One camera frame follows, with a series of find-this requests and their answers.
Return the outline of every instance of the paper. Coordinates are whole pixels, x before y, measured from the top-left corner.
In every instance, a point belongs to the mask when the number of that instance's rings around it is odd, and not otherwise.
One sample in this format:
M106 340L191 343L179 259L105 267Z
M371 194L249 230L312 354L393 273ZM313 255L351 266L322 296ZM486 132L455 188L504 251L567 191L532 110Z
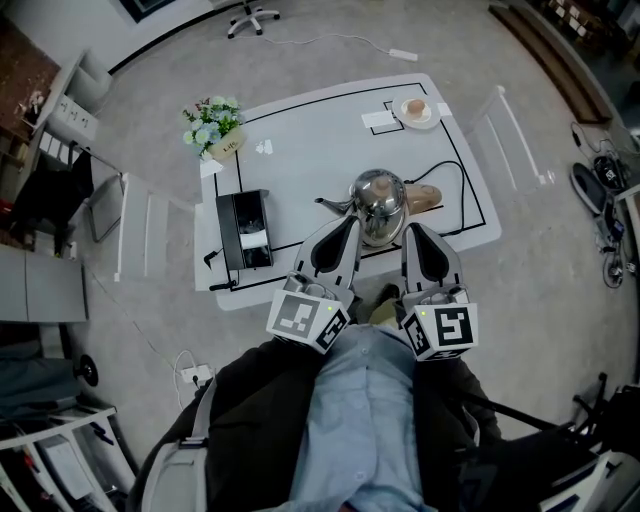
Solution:
M446 103L438 103L438 111L440 112L440 117L453 115L451 113L451 109L449 108L449 105L447 105Z
M386 126L395 124L396 120L390 110L383 112L372 112L371 114L362 114L362 122L365 128L375 128L376 126Z
M263 229L257 233L248 233L240 235L240 247L243 249L255 249L256 247L265 247L267 243L267 231Z
M224 169L224 166L213 159L207 162L200 162L200 178L204 179L207 176L220 172L222 169Z

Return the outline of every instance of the silver teapot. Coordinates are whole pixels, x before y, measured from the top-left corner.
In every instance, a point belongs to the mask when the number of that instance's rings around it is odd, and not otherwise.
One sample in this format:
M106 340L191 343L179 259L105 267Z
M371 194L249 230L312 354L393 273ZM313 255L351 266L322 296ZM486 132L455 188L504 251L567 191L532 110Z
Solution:
M358 176L349 187L351 199L315 200L330 210L345 215L353 206L362 222L363 241L370 247L390 244L402 231L408 214L426 211L442 200L440 191L431 186L405 185L384 169L371 169Z

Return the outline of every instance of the floor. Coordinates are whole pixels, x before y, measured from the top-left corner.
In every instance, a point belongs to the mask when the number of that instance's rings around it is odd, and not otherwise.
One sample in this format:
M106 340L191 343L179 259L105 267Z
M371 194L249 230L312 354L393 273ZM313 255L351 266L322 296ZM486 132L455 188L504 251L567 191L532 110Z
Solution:
M180 111L203 96L235 95L253 107L342 82L424 72L463 123L491 87L501 84L540 170L552 171L556 180L526 194L506 194L487 179L503 235L461 254L466 284L479 305L481 336L480 346L464 359L492 399L554 422L571 418L571 397L595 383L600 371L614 384L628 382L638 341L635 283L627 277L618 290L605 287L592 222L567 177L571 164L584 160L572 141L573 117L529 53L487 12L488 2L267 5L282 12L280 21L264 26L274 40L356 34L383 48L416 52L420 60L396 60L342 38L304 46L228 41L231 14L225 13L168 39L116 74L99 113L94 149L124 171L197 203L198 161L182 143ZM117 211L117 194L105 204ZM268 305L225 313L213 294L192 291L191 229L186 219L170 225L171 272L153 285L113 282L117 233L95 245L84 223L77 231L90 311L89 322L73 327L78 353L95 359L100 384L93 393L118 408L138 462L179 413L170 366L180 351L189 349L198 363L219 369L268 338ZM397 278L371 279L357 291L370 299L383 282ZM188 362L182 359L179 366ZM180 391L185 402L193 386L181 384ZM508 419L500 425L507 437L529 431Z

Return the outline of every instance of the wheel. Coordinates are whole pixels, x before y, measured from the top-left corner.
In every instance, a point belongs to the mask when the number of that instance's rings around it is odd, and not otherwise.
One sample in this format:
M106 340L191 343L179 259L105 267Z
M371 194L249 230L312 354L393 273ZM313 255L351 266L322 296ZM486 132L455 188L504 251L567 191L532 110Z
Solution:
M75 377L82 377L91 387L98 385L98 369L96 368L96 363L86 354L80 357L80 367L73 370L73 375Z

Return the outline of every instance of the black cable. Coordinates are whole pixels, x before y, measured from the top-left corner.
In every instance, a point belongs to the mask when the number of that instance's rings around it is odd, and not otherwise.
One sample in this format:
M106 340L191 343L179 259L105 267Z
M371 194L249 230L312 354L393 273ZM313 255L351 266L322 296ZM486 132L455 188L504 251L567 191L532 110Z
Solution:
M584 128L579 123L576 123L575 121L571 121L571 125L570 126L571 126L571 131L573 133L573 140L576 143L576 146L578 146L578 149L580 149L580 146L582 146L582 143L580 142L580 139L578 138L578 134L573 129L574 126L577 126L580 129L580 132L582 133L582 138L587 143L587 146L589 146L589 149L591 151L593 151L594 153L601 153L602 152L602 143L603 142L608 142L609 144L611 144L611 147L613 148L614 151L616 151L616 152L618 151L618 149L616 148L616 145L609 138L600 139L600 142L598 143L598 149L596 149L596 147L593 144L591 144L591 141L587 137L587 134L585 133Z
M209 254L207 254L204 258L202 258L202 260L204 261L204 264L209 267L209 270L211 270L211 263L209 263L213 258L215 258L218 254L220 254L222 251L224 251L224 247L222 249L220 249L219 251L211 251Z
M209 286L209 291L215 292L217 290L230 290L234 286L238 286L240 284L240 271L236 270L236 272L238 273L238 275L236 276L235 279L231 279L226 283L211 285Z
M460 175L462 176L462 191L460 193L460 217L462 219L462 225L460 226L460 229L455 229L455 230L449 231L447 233L439 233L439 235L440 236L459 235L460 233L462 233L464 231L464 182L466 180L465 180L464 169L462 168L462 166L458 162L456 162L455 160L443 160L442 162L437 163L436 165L431 167L429 170L427 170L426 172L424 172L423 174L418 176L416 179L414 179L414 180L405 180L404 182L406 184L408 184L408 185L413 185L414 183L416 183L417 181L420 181L425 176L428 176L434 169L437 169L438 167L440 167L441 165L444 165L444 164L453 164L453 165L457 166L458 169L460 169Z

